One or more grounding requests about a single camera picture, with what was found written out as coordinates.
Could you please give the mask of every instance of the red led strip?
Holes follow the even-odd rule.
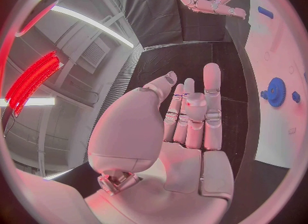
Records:
[[[5,96],[16,117],[30,96],[59,69],[60,61],[53,51],[35,62],[17,79]]]

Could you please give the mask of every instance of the gear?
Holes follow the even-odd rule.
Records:
[[[267,88],[268,102],[273,107],[280,107],[286,96],[285,83],[280,78],[273,78]]]

